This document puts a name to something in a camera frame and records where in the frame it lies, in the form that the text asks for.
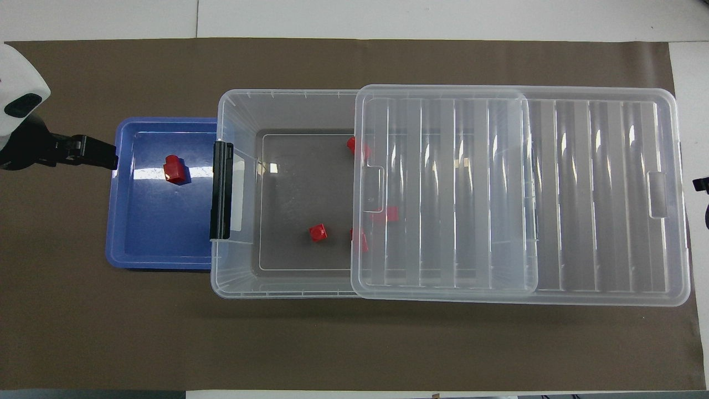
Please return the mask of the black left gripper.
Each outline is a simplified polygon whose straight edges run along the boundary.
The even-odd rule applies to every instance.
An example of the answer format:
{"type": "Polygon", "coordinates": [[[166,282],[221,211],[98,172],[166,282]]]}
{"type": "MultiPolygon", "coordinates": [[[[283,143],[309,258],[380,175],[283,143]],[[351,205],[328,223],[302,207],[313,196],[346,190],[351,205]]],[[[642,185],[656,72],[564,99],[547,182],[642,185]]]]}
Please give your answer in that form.
{"type": "Polygon", "coordinates": [[[102,167],[116,170],[116,146],[85,135],[51,133],[43,119],[30,115],[10,134],[0,149],[0,170],[22,170],[34,164],[102,167]]]}

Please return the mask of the clear ribbed plastic lid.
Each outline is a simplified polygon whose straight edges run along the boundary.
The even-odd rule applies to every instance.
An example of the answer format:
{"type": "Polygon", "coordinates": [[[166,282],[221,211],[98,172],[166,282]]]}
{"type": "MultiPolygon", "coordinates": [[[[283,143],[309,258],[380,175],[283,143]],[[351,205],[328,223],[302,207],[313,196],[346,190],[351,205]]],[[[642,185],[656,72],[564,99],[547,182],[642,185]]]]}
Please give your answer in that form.
{"type": "Polygon", "coordinates": [[[370,85],[510,88],[527,98],[537,288],[516,301],[461,303],[679,306],[687,300],[677,103],[666,89],[370,85]]]}

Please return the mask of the blue plastic tray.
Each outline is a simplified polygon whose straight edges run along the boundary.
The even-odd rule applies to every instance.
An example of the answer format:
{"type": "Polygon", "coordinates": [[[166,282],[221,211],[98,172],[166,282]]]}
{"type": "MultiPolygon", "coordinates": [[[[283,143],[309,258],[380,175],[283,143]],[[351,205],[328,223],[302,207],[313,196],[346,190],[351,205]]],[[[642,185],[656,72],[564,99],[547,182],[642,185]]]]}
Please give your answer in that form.
{"type": "Polygon", "coordinates": [[[117,268],[208,271],[215,118],[132,117],[116,130],[106,258],[117,268]],[[170,154],[188,182],[165,180],[170,154]]]}

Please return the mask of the clear plastic storage box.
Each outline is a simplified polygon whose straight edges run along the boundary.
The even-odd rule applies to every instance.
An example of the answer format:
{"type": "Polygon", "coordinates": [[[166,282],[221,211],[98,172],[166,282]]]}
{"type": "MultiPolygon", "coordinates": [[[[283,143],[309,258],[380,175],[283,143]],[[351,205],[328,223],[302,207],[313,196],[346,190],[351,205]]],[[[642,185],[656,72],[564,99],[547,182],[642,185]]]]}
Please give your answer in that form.
{"type": "Polygon", "coordinates": [[[537,288],[528,101],[519,89],[231,89],[224,298],[516,301],[537,288]],[[371,153],[347,148],[354,136],[371,153]],[[371,214],[397,206],[398,222],[371,214]],[[327,238],[308,229],[324,224],[327,238]],[[364,229],[369,252],[351,250],[364,229]]]}

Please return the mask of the brown paper mat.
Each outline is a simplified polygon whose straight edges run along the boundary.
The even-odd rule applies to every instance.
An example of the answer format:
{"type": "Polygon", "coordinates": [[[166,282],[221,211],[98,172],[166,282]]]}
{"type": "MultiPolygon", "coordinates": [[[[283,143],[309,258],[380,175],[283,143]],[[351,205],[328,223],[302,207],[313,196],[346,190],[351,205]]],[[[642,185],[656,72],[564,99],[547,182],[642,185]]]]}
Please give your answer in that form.
{"type": "MultiPolygon", "coordinates": [[[[13,43],[51,131],[216,115],[228,89],[534,84],[675,90],[663,42],[195,38],[13,43]]],[[[207,273],[105,257],[111,174],[0,171],[0,390],[693,391],[682,306],[226,300],[207,273]]]]}

